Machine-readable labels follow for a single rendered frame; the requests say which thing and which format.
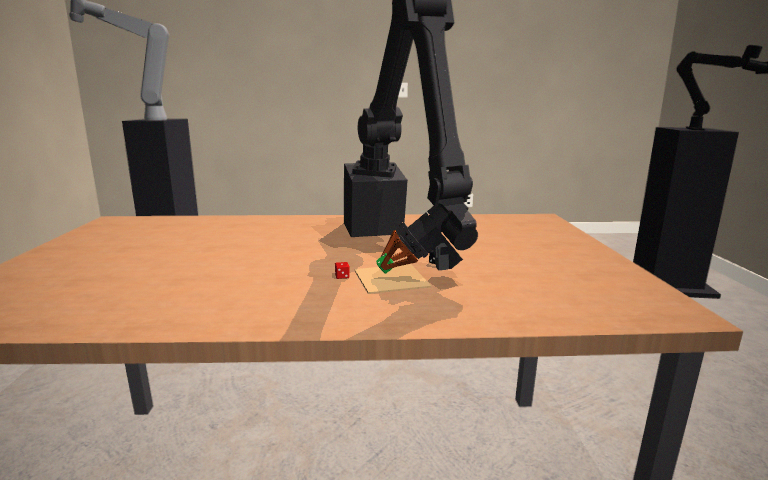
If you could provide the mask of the green die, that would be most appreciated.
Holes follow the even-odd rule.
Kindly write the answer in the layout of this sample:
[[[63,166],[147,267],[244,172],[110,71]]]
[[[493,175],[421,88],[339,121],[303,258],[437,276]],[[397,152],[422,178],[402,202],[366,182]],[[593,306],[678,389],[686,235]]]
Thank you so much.
[[[377,266],[384,272],[384,274],[387,274],[391,269],[393,269],[393,268],[391,268],[391,269],[388,269],[388,270],[383,270],[381,268],[381,263],[383,262],[383,260],[386,257],[386,255],[387,254],[385,253],[378,260],[376,260]],[[389,260],[389,262],[387,264],[391,264],[391,263],[394,263],[394,261],[390,258],[390,260]]]

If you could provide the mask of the red die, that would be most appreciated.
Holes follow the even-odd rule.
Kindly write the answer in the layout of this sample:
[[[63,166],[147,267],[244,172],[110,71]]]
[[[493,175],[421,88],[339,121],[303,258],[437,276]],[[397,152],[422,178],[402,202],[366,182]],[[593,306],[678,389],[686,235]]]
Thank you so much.
[[[335,263],[335,275],[337,279],[349,278],[349,264],[348,262]]]

